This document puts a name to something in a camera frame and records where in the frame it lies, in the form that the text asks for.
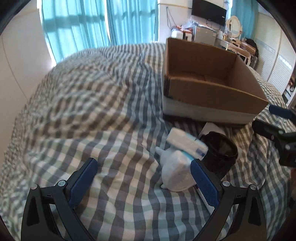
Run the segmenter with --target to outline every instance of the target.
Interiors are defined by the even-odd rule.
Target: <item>television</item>
[[[226,9],[205,0],[193,0],[191,14],[225,26]]]

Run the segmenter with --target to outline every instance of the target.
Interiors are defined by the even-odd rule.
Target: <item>checkered bedsheet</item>
[[[192,240],[201,230],[210,214],[194,188],[179,193],[160,188],[155,147],[169,147],[165,140],[172,126],[197,136],[204,125],[163,120],[164,50],[159,43],[89,49],[43,79],[15,121],[0,175],[0,215],[16,240],[30,186],[55,185],[88,157],[100,168],[76,212],[96,240]],[[252,72],[270,103],[284,107],[279,92]],[[296,131],[267,108],[258,118]],[[286,217],[290,170],[279,165],[273,144],[254,135],[251,124],[225,131],[242,158],[224,179],[260,189],[270,240]],[[61,232],[67,236],[62,227]]]

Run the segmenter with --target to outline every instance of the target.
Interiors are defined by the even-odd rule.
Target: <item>black cup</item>
[[[209,148],[202,160],[203,164],[221,180],[236,162],[236,145],[226,136],[213,131],[203,135],[200,140]]]

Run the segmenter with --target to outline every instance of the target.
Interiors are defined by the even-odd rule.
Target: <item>silver bolt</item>
[[[58,186],[63,187],[63,186],[65,186],[66,182],[64,180],[61,180],[57,184],[58,184]]]
[[[229,187],[230,186],[230,182],[229,181],[223,181],[222,184],[225,187]]]
[[[252,190],[257,190],[257,187],[256,187],[254,184],[252,184],[250,188],[251,188]]]
[[[31,186],[31,189],[32,190],[35,190],[37,188],[37,184],[33,184],[32,186]]]

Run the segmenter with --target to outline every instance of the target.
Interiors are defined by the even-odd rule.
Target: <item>open box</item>
[[[163,65],[163,113],[198,121],[247,124],[268,104],[235,53],[168,38]]]

